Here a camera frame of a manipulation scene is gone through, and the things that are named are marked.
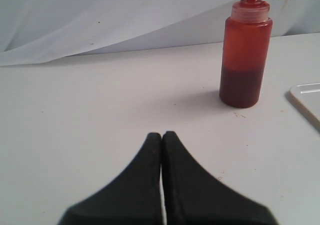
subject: white table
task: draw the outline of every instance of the white table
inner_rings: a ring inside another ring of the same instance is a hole
[[[319,82],[319,47],[320,33],[272,38],[249,109],[219,100],[221,43],[0,67],[0,224],[56,224],[167,130],[281,225],[320,224],[320,134],[285,98]]]

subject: bottle cap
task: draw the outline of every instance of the bottle cap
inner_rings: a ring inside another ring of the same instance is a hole
[[[270,5],[266,1],[241,0],[233,4],[231,18],[241,23],[263,23],[269,19]]]

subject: white backdrop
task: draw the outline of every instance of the white backdrop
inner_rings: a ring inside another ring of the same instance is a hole
[[[0,0],[0,65],[221,42],[237,0]],[[320,32],[320,0],[266,0],[273,36]]]

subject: red sauce bottle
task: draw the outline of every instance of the red sauce bottle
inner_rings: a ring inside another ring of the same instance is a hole
[[[270,5],[241,0],[225,21],[220,98],[232,107],[249,108],[259,100],[273,22]]]

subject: white tray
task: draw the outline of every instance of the white tray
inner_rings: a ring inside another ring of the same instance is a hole
[[[320,83],[293,86],[290,101],[320,132]]]

